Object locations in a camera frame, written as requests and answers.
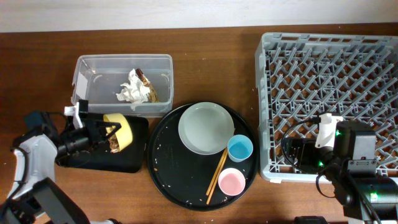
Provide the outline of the clear plastic bin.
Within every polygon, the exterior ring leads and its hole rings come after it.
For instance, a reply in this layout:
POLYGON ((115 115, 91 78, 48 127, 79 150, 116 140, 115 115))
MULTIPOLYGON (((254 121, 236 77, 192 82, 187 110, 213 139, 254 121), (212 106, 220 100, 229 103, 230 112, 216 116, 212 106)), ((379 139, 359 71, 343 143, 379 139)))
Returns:
POLYGON ((90 113, 162 117, 173 105, 172 57, 168 54, 82 55, 77 60, 72 85, 72 104, 87 100, 90 113), (122 84, 129 82, 129 73, 138 68, 154 87, 158 102, 131 103, 117 99, 122 84))

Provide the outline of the grey plate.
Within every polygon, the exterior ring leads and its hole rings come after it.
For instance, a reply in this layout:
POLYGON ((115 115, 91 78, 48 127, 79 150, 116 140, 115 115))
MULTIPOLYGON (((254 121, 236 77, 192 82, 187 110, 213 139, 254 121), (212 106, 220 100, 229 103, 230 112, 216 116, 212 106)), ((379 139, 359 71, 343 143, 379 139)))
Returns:
POLYGON ((178 122, 178 134, 190 151, 209 156, 227 147, 234 134, 234 121, 221 105, 211 102, 189 106, 178 122))

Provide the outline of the round black tray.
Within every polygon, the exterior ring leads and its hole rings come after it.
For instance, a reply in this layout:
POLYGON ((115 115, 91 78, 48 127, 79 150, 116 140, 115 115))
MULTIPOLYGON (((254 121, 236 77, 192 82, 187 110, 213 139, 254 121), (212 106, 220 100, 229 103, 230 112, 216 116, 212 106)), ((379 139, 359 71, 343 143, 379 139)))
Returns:
POLYGON ((210 211, 226 207, 246 193, 253 183, 259 168, 258 140, 246 120, 235 110, 224 105, 233 121, 236 134, 247 136, 253 143, 252 155, 240 162, 226 159, 223 166, 235 168, 243 173, 245 188, 236 196, 224 194, 215 187, 209 203, 206 191, 210 185, 222 152, 202 156, 183 145, 178 134, 178 122, 191 104, 180 106, 167 113, 151 134, 147 145, 147 166, 150 176, 159 192, 171 202, 197 211, 210 211))

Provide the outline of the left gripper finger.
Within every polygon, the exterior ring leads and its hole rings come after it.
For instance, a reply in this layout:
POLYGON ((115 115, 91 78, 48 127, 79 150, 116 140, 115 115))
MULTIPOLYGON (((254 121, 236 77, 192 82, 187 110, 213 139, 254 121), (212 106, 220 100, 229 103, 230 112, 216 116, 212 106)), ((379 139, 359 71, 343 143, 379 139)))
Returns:
POLYGON ((121 128, 121 124, 120 123, 115 123, 115 122, 106 122, 106 121, 94 120, 94 124, 97 127, 121 128))
POLYGON ((120 129, 121 126, 105 126, 97 128, 93 136, 93 144, 99 145, 109 142, 110 146, 119 146, 116 133, 120 129))

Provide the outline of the black rectangular tray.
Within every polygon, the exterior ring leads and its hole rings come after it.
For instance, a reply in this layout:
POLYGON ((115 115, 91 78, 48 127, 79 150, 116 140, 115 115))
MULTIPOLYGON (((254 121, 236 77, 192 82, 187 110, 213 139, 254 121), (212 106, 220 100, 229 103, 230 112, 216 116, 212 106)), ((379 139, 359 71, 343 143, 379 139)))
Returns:
MULTIPOLYGON (((85 119, 104 121, 105 114, 90 113, 85 119)), ((111 153, 109 142, 97 150, 81 152, 66 159, 55 159, 59 166, 81 169, 105 170, 113 172, 135 173, 139 171, 144 160, 149 122, 145 118, 124 116, 133 134, 133 142, 118 153, 111 153)))

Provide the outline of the white tissue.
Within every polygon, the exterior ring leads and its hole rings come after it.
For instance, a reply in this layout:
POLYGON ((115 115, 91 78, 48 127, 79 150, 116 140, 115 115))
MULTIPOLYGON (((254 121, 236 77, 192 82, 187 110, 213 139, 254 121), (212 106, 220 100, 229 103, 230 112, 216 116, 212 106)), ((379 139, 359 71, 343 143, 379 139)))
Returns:
POLYGON ((149 101, 150 81, 140 68, 132 69, 128 75, 129 83, 120 84, 122 90, 116 94, 119 101, 143 103, 149 101))

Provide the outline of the grey dishwasher rack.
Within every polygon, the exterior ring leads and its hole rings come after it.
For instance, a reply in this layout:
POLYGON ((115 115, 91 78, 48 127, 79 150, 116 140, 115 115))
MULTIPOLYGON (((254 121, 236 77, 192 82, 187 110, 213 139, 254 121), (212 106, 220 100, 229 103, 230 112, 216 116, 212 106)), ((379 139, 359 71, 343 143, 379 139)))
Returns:
POLYGON ((376 132, 376 171, 397 178, 397 37, 268 32, 255 53, 260 175, 270 182, 314 182, 285 162, 285 131, 314 138, 306 119, 324 111, 376 132))

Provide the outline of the pink cup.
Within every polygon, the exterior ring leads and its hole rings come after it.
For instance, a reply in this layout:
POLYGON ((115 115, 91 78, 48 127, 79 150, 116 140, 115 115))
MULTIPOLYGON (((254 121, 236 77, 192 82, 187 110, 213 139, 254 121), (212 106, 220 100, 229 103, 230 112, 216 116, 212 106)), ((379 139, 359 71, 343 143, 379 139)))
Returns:
POLYGON ((220 173, 218 186, 225 195, 237 196, 243 192, 246 179, 241 171, 235 168, 227 168, 220 173))

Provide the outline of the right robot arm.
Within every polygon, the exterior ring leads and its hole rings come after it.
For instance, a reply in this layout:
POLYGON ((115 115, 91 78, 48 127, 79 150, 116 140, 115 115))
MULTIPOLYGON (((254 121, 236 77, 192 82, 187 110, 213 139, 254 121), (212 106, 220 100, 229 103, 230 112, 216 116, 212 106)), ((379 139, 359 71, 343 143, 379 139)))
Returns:
POLYGON ((282 137, 282 154, 292 167, 325 177, 333 198, 351 221, 397 223, 397 183, 377 175, 376 133, 366 123, 339 121, 331 126, 325 146, 314 139, 282 137))

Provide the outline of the blue cup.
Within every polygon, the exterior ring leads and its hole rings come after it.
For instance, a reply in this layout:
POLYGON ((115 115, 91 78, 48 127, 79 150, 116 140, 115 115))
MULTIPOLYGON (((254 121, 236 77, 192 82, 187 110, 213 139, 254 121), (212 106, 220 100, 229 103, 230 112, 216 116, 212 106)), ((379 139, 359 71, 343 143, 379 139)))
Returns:
POLYGON ((228 141, 227 150, 233 162, 242 162, 251 156, 254 146, 247 136, 238 134, 228 141))

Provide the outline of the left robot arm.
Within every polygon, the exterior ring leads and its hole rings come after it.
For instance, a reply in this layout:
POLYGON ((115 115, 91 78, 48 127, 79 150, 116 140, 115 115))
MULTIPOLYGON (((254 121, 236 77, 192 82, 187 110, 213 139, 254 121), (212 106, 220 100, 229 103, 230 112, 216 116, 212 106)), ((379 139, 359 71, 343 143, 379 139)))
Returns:
POLYGON ((64 116, 58 132, 51 113, 34 111, 25 118, 28 132, 15 138, 10 150, 16 157, 12 189, 1 205, 1 223, 34 223, 46 214, 51 223, 89 223, 84 211, 55 183, 55 164, 90 151, 113 137, 121 123, 82 119, 75 129, 64 116))

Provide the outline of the wooden chopstick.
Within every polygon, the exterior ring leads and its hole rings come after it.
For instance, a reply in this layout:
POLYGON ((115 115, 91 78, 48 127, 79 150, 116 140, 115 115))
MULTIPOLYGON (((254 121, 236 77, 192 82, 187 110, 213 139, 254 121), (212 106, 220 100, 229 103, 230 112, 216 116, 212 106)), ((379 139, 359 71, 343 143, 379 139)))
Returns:
POLYGON ((207 200, 206 200, 206 204, 207 204, 207 205, 209 205, 210 202, 211 202, 211 198, 212 198, 212 196, 213 196, 213 193, 214 193, 214 191, 215 191, 215 187, 216 187, 216 185, 217 185, 218 177, 220 176, 220 173, 221 173, 222 168, 223 168, 223 166, 224 166, 224 164, 225 164, 225 161, 226 161, 226 156, 225 156, 225 158, 224 158, 224 160, 223 160, 223 162, 222 162, 222 164, 221 164, 221 168, 220 168, 220 170, 219 170, 219 172, 218 172, 218 174, 217 174, 217 176, 216 176, 216 180, 215 180, 215 183, 214 183, 214 185, 213 185, 213 188, 212 188, 212 190, 211 190, 209 196, 207 196, 207 197, 208 197, 207 200))
POLYGON ((224 160, 226 154, 227 154, 227 149, 225 148, 224 151, 223 151, 223 153, 222 153, 222 156, 221 156, 221 158, 220 158, 220 161, 219 161, 219 163, 218 163, 218 165, 217 165, 217 168, 216 168, 216 170, 215 170, 215 173, 214 173, 214 175, 213 175, 213 177, 212 177, 212 179, 211 179, 211 182, 210 182, 210 184, 209 184, 209 187, 208 187, 208 189, 207 189, 207 191, 206 191, 206 196, 209 196, 209 194, 210 194, 210 192, 211 192, 211 190, 212 190, 212 188, 213 188, 213 185, 214 185, 215 180, 216 180, 216 176, 217 176, 217 174, 218 174, 218 172, 219 172, 219 170, 220 170, 220 168, 221 168, 221 164, 222 164, 222 162, 223 162, 223 160, 224 160))

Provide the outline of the food scraps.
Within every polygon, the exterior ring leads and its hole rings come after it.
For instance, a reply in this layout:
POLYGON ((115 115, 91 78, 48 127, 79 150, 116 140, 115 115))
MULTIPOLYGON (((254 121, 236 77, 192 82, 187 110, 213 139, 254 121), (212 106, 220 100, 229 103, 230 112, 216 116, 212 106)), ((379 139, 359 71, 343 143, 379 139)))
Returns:
POLYGON ((110 135, 113 130, 114 128, 106 128, 107 135, 109 136, 109 148, 111 150, 111 153, 118 153, 121 151, 121 148, 117 136, 115 134, 113 134, 112 136, 110 135))

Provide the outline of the yellow bowl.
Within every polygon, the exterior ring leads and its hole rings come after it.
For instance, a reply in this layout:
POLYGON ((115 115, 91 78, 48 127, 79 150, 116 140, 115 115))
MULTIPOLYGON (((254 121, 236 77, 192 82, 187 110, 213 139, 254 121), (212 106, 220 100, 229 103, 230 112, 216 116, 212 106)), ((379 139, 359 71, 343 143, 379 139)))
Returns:
POLYGON ((120 113, 106 114, 103 116, 106 122, 121 124, 121 129, 116 133, 121 151, 133 142, 133 134, 127 119, 120 113))

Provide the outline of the brown snack wrapper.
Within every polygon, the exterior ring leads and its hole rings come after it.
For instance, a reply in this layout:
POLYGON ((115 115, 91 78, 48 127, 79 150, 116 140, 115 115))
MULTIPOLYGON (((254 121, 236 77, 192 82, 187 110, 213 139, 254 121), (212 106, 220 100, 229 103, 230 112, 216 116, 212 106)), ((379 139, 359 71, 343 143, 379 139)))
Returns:
POLYGON ((147 94, 147 98, 148 98, 149 102, 158 103, 159 98, 157 96, 157 92, 155 91, 151 82, 146 78, 143 71, 140 68, 138 68, 138 69, 136 69, 136 74, 137 74, 138 78, 140 79, 140 81, 144 84, 144 86, 149 88, 149 93, 147 94))

